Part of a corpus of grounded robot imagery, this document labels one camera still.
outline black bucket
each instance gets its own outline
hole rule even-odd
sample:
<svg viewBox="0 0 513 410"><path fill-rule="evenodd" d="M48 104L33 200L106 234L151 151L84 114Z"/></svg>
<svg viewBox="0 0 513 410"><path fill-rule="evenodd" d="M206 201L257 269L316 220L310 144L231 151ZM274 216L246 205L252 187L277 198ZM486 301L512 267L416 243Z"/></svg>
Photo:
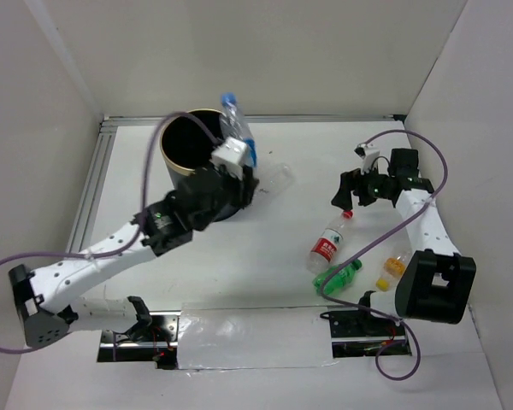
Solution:
<svg viewBox="0 0 513 410"><path fill-rule="evenodd" d="M224 140L221 132L220 111L194 109L190 114L201 120L215 137L221 141ZM160 147L175 189L179 181L193 173L196 168L209 162L215 148L198 124L185 117L176 118L163 129ZM227 206L219 213L215 222L230 218L238 211L239 208Z"/></svg>

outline small yellow bottle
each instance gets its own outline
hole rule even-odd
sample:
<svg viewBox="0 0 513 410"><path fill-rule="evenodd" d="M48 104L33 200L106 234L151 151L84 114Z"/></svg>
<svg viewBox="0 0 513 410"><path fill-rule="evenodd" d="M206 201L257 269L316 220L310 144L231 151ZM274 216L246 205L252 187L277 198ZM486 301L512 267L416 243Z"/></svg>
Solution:
<svg viewBox="0 0 513 410"><path fill-rule="evenodd" d="M408 250L394 252L384 263L380 277L376 281L376 287L385 292L397 286L411 257L412 252Z"/></svg>

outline green plastic bottle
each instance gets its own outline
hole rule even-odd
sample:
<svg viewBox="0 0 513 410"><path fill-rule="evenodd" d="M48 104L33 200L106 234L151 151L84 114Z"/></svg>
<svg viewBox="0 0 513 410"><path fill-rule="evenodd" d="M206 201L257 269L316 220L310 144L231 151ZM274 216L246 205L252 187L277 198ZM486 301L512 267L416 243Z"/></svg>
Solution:
<svg viewBox="0 0 513 410"><path fill-rule="evenodd" d="M356 276L356 272L361 269L363 264L360 260L355 259L350 265L346 266L340 272L338 272L334 277L325 285L324 293L325 295L331 295L337 290L343 289L346 285L350 284L354 277ZM339 267L339 265L331 266L325 272L320 273L313 280L313 284L315 287L315 291L319 293L319 288L321 284L325 280L325 278L333 273L333 271Z"/></svg>

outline plastic bottle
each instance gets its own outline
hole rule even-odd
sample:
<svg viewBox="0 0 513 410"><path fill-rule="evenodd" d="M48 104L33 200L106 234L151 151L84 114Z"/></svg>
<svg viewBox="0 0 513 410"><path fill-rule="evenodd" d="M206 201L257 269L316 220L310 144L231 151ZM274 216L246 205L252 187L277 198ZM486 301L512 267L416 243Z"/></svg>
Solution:
<svg viewBox="0 0 513 410"><path fill-rule="evenodd" d="M238 105L238 100L232 92L222 94L221 103L223 107L221 115L221 130L224 137L237 138L249 145L251 158L248 164L257 167L257 151L255 139L247 124L243 111Z"/></svg>
<svg viewBox="0 0 513 410"><path fill-rule="evenodd" d="M325 288L323 289L323 293L325 295L330 295L333 292L336 292L337 290L343 289L346 285L351 284L353 282L354 277L356 276L356 272L361 269L363 264L360 260L355 259L350 265L346 266L344 269L342 269L340 272L338 272L336 275L333 276L333 278L328 282L328 284L325 285ZM325 272L320 273L315 277L313 280L313 284L315 286L315 291L319 293L319 288L321 287L321 284L325 280L325 278L333 273L334 269L336 269L338 265L332 266L328 268Z"/></svg>
<svg viewBox="0 0 513 410"><path fill-rule="evenodd" d="M306 267L310 272L318 275L327 270L334 254L344 242L352 216L352 211L344 211L328 224L306 260Z"/></svg>
<svg viewBox="0 0 513 410"><path fill-rule="evenodd" d="M376 287L385 292L397 286L409 265L411 257L412 252L409 250L394 251L392 255L386 259L386 262L384 262L380 277L376 281Z"/></svg>

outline blue bottle cap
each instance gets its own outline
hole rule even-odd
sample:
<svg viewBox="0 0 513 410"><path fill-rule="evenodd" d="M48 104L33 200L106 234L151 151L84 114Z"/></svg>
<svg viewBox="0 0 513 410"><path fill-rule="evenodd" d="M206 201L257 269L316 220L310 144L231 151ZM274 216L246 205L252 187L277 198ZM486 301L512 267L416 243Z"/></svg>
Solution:
<svg viewBox="0 0 513 410"><path fill-rule="evenodd" d="M221 95L221 104L227 105L232 104L236 105L238 103L238 100L236 100L236 96L233 94L233 92L225 92Z"/></svg>

